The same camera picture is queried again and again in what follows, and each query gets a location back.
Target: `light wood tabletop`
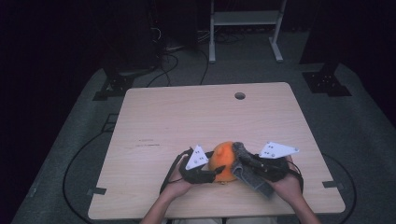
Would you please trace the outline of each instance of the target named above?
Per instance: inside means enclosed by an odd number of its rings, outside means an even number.
[[[268,141],[299,148],[292,158],[314,212],[344,211],[338,189],[323,187],[332,176],[289,84],[254,83],[128,90],[96,186],[106,193],[93,195],[89,217],[142,218],[178,154],[197,144],[212,151],[225,141],[242,142],[251,153]],[[165,216],[287,214],[292,209],[276,195],[267,199],[235,180],[192,188]]]

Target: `table hole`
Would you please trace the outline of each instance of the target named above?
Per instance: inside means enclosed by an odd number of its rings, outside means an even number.
[[[245,99],[247,96],[244,94],[244,93],[242,93],[242,92],[237,92],[236,94],[235,94],[235,98],[236,99],[238,99],[238,100],[243,100],[243,99]]]

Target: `white metal stand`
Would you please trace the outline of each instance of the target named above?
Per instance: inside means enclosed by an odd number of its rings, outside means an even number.
[[[287,0],[282,0],[280,10],[215,12],[215,0],[212,0],[210,7],[209,62],[214,63],[216,61],[215,26],[274,24],[276,26],[274,36],[270,37],[269,41],[275,54],[276,61],[282,63],[283,58],[277,47],[276,41],[285,12],[286,2]]]

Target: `orange pumpkin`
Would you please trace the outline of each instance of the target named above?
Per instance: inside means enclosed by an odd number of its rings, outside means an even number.
[[[214,171],[216,168],[225,165],[225,169],[221,174],[216,175],[215,182],[230,182],[235,180],[236,178],[231,172],[231,167],[235,161],[233,142],[223,142],[217,145],[213,151],[213,155],[209,159],[209,170]]]

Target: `white triangular marker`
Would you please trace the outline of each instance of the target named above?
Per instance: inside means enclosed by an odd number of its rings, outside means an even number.
[[[291,154],[297,153],[300,150],[297,147],[288,147],[274,142],[268,142],[262,152],[260,153],[260,158],[265,159],[277,159]]]
[[[200,165],[205,165],[209,162],[209,159],[205,155],[204,151],[202,148],[197,145],[192,152],[192,155],[190,157],[190,160],[187,162],[186,165],[186,170],[193,169],[195,167],[198,167]]]

